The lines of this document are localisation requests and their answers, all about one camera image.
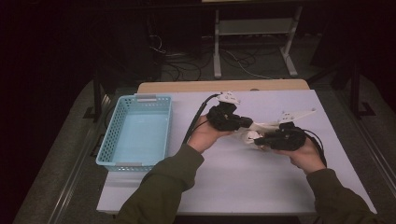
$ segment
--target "cable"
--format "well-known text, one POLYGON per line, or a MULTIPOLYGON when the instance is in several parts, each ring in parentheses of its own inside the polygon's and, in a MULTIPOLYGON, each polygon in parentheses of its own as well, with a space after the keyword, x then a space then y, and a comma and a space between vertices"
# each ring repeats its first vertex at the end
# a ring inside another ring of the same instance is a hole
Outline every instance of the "cable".
MULTIPOLYGON (((256 54, 256 55, 269 55, 269 54, 273 54, 273 53, 276 53, 276 52, 279 52, 279 50, 272 51, 272 52, 269 52, 269 53, 264 53, 264 54, 256 54)), ((230 65, 231 67, 237 67, 237 68, 240 67, 240 66, 236 66, 236 65, 231 64, 231 63, 228 62, 228 60, 226 60, 222 55, 220 55, 220 56, 222 57, 222 59, 224 60, 224 62, 226 62, 226 63, 227 63, 228 65, 230 65)), ((279 67, 279 68, 277 68, 277 69, 268 69, 268 70, 263 70, 263 71, 265 71, 265 72, 279 72, 279 71, 282 70, 282 69, 285 69, 285 67, 284 67, 284 66, 281 66, 281 67, 279 67)))
MULTIPOLYGON (((212 53, 212 49, 207 49, 207 50, 202 50, 200 55, 205 55, 207 53, 212 53)), ((196 54, 193 53, 174 53, 174 54, 166 54, 165 55, 166 61, 169 63, 190 63, 196 60, 199 60, 199 58, 196 57, 196 54)))
POLYGON ((194 129, 192 129, 192 131, 191 131, 191 133, 193 133, 193 132, 195 132, 195 130, 197 130, 201 125, 203 125, 203 124, 205 124, 205 123, 207 123, 207 122, 209 122, 209 120, 207 119, 207 120, 205 120, 204 122, 202 122, 202 123, 200 123, 200 124, 198 124, 194 129))
POLYGON ((317 148, 317 152, 318 152, 318 154, 320 156, 320 159, 322 160, 323 164, 327 167, 327 161, 326 161, 326 158, 324 156, 324 147, 323 147, 323 144, 322 144, 320 138, 315 133, 313 133, 311 131, 308 131, 308 130, 305 130, 305 129, 302 129, 302 130, 305 132, 306 136, 315 145, 315 147, 317 148), (320 144, 318 144, 318 141, 314 137, 310 136, 307 133, 312 133, 319 140, 320 144))
POLYGON ((151 49, 154 49, 157 52, 160 52, 162 54, 166 54, 166 50, 161 49, 163 47, 163 40, 158 36, 158 35, 150 35, 149 37, 157 37, 157 39, 160 40, 160 46, 158 48, 150 46, 151 49))
MULTIPOLYGON (((223 56, 223 55, 221 55, 220 54, 220 56, 222 57, 222 59, 224 60, 224 62, 226 62, 228 65, 230 65, 231 67, 235 67, 235 68, 239 68, 241 65, 240 64, 238 64, 238 65, 233 65, 232 63, 230 63, 230 62, 228 62, 228 60, 226 59, 226 57, 225 56, 223 56)), ((253 63, 250 63, 248 60, 246 60, 248 57, 246 57, 245 59, 238 59, 237 60, 237 62, 242 62, 242 61, 245 61, 243 64, 245 65, 244 67, 245 68, 247 68, 247 67, 249 67, 249 66, 251 66, 252 64, 254 64, 255 62, 256 62, 256 59, 254 58, 254 56, 253 55, 251 55, 251 57, 254 59, 254 62, 253 63)))
POLYGON ((168 74, 168 75, 172 78, 172 81, 177 81, 178 77, 180 76, 180 72, 179 72, 179 71, 178 71, 177 77, 174 77, 174 76, 170 73, 170 71, 162 70, 162 72, 168 74))
POLYGON ((251 65, 253 65, 253 64, 256 63, 256 57, 255 57, 253 54, 250 54, 250 53, 247 53, 247 52, 242 52, 242 53, 247 54, 248 56, 245 57, 245 58, 238 58, 238 59, 237 59, 237 62, 240 62, 241 64, 242 64, 242 63, 245 64, 246 67, 249 67, 249 66, 251 66, 251 65), (252 62, 252 63, 248 61, 249 58, 253 59, 253 62, 252 62))
POLYGON ((226 52, 226 53, 228 53, 228 54, 230 54, 231 56, 233 56, 233 58, 235 59, 235 61, 239 63, 240 67, 241 67, 246 73, 248 73, 248 74, 250 74, 250 75, 252 75, 252 76, 254 76, 254 77, 263 77, 263 78, 267 78, 267 79, 272 79, 271 77, 265 77, 265 76, 261 76, 261 75, 257 75, 257 74, 250 73, 248 70, 246 70, 246 69, 243 67, 243 65, 238 61, 238 59, 237 59, 230 51, 225 50, 225 49, 221 49, 221 50, 224 51, 224 52, 226 52))
POLYGON ((188 57, 190 54, 185 54, 185 55, 177 55, 177 61, 174 62, 172 59, 167 59, 166 62, 164 63, 164 65, 167 66, 171 66, 173 68, 175 68, 174 71, 177 71, 177 77, 174 78, 174 76, 171 75, 170 71, 166 71, 164 70, 164 72, 166 72, 167 74, 169 74, 173 81, 178 81, 179 78, 180 80, 183 81, 198 81, 200 80, 201 76, 202 76, 202 69, 205 68, 206 66, 208 66, 210 64, 210 62, 212 61, 212 55, 210 54, 210 57, 208 58, 208 60, 203 64, 203 65, 198 65, 197 63, 192 63, 193 61, 196 61, 197 58, 190 58, 188 57), (194 79, 186 79, 184 77, 184 73, 182 71, 197 71, 198 72, 198 77, 194 78, 194 79))
POLYGON ((207 105, 207 102, 209 102, 209 100, 211 100, 212 98, 217 97, 217 96, 219 96, 219 94, 213 94, 213 95, 209 96, 209 97, 201 104, 201 106, 199 107, 197 113, 195 114, 194 118, 192 119, 192 122, 191 122, 191 124, 190 124, 189 129, 188 129, 187 132, 186 132, 186 135, 184 136, 183 144, 187 144, 187 141, 189 140, 189 138, 191 137, 192 132, 194 131, 195 123, 197 122, 198 118, 201 116, 202 111, 204 111, 204 109, 205 109, 205 107, 206 107, 206 105, 207 105))
MULTIPOLYGON (((236 46, 240 46, 240 41, 237 41, 236 42, 236 46)), ((262 49, 264 49, 264 45, 266 44, 266 42, 265 41, 262 41, 261 43, 260 43, 260 45, 256 48, 256 50, 252 53, 252 54, 250 54, 250 53, 247 53, 247 52, 245 52, 246 54, 249 54, 249 55, 251 55, 251 56, 257 56, 257 55, 270 55, 270 54, 274 54, 274 53, 277 53, 277 52, 279 52, 279 49, 276 49, 276 50, 274 50, 274 51, 271 51, 271 52, 268 52, 268 53, 260 53, 259 54, 259 51, 261 51, 262 49)))

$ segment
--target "blue plastic basket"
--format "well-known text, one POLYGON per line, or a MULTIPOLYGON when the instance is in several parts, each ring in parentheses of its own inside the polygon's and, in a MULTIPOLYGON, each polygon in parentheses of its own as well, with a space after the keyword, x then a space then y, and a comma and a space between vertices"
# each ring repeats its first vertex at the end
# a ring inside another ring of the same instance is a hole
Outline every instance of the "blue plastic basket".
POLYGON ((108 171, 145 172, 167 155, 170 95, 135 94, 117 101, 96 163, 108 171))

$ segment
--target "green sleeve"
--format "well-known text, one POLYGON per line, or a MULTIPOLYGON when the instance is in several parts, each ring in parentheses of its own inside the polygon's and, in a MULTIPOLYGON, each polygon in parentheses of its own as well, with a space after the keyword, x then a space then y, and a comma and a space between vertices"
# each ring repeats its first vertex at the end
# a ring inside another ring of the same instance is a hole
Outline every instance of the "green sleeve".
POLYGON ((173 223, 181 193, 194 185, 204 158, 188 145, 156 164, 125 202, 115 223, 173 223))
POLYGON ((314 191, 315 207, 323 223, 383 223, 359 195, 342 186, 334 170, 319 170, 306 178, 314 191))

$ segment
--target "floor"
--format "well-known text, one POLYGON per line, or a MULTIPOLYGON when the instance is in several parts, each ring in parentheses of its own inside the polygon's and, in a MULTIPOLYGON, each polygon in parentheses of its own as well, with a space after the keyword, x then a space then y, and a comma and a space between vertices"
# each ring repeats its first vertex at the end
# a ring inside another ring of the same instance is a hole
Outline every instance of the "floor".
MULTIPOLYGON (((284 40, 284 36, 273 35, 222 39, 221 79, 290 78, 278 51, 284 40)), ((310 65, 319 40, 320 36, 316 35, 295 39, 290 57, 299 73, 298 78, 308 79, 321 71, 321 68, 310 65)), ((214 80, 210 48, 210 45, 203 47, 203 56, 199 58, 168 52, 170 56, 166 57, 159 81, 214 80)), ((344 90, 333 90, 330 85, 333 76, 329 74, 310 88, 317 92, 378 215, 387 223, 396 223, 396 152, 393 150, 396 148, 393 137, 396 116, 381 99, 375 85, 362 77, 361 102, 367 102, 375 116, 356 119, 348 107, 349 85, 344 90)), ((114 95, 104 97, 104 112, 97 122, 92 122, 92 117, 84 116, 87 108, 93 107, 92 83, 87 84, 71 108, 14 223, 111 222, 113 216, 96 211, 106 169, 96 165, 94 155, 100 146, 101 135, 106 131, 115 99, 134 92, 136 89, 133 88, 120 89, 114 95)), ((313 223, 315 218, 299 217, 297 222, 313 223)), ((200 223, 219 222, 212 218, 200 223)), ((238 223, 263 222, 246 218, 238 223)))

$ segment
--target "dark background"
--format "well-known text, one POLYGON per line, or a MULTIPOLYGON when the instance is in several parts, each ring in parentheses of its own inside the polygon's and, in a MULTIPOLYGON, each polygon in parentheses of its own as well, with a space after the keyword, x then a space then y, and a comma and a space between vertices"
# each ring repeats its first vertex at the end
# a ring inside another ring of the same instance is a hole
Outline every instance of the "dark background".
MULTIPOLYGON (((107 93, 117 87, 155 81, 163 59, 149 49, 155 44, 153 38, 148 38, 150 34, 162 36, 167 48, 198 55, 201 36, 213 35, 214 12, 209 9, 106 15, 79 10, 146 3, 1 1, 2 223, 11 223, 17 214, 69 109, 93 75, 99 76, 107 93)), ((289 11, 275 8, 263 13, 262 8, 247 8, 228 10, 222 16, 272 17, 289 11)), ((313 65, 326 68, 345 55, 356 57, 361 73, 375 83, 396 110, 396 76, 392 69, 396 32, 392 13, 390 4, 378 2, 305 7, 297 37, 323 34, 313 65)))

